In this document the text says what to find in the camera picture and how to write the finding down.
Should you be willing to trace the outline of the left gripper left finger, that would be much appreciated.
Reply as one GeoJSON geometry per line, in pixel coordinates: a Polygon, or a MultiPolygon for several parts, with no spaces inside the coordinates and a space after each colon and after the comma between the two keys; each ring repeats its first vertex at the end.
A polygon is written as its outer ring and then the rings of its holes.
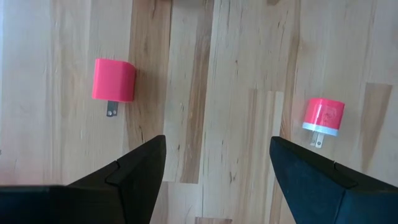
{"type": "Polygon", "coordinates": [[[0,186],[0,224],[149,224],[166,152],[158,135],[68,185],[0,186]]]}

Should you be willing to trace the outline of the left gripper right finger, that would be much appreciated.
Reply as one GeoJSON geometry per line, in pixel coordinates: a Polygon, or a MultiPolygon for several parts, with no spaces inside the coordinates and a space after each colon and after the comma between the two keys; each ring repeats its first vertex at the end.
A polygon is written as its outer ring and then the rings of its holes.
{"type": "Polygon", "coordinates": [[[278,136],[269,154],[297,224],[398,224],[398,187],[278,136]]]}

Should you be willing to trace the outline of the red and white wall charger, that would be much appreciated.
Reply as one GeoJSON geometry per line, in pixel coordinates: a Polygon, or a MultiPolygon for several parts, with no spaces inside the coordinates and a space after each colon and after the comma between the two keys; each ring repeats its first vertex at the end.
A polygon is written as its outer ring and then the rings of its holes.
{"type": "Polygon", "coordinates": [[[311,98],[303,119],[303,129],[312,132],[311,146],[321,148],[326,135],[337,136],[345,104],[327,98],[311,98]]]}

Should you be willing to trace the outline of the pink cube wall charger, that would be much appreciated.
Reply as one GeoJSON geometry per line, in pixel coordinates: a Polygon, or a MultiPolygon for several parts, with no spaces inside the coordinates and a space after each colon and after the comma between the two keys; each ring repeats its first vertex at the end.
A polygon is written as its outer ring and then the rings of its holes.
{"type": "Polygon", "coordinates": [[[118,115],[119,103],[134,101],[136,68],[120,60],[97,58],[93,77],[92,98],[107,101],[106,116],[118,115]]]}

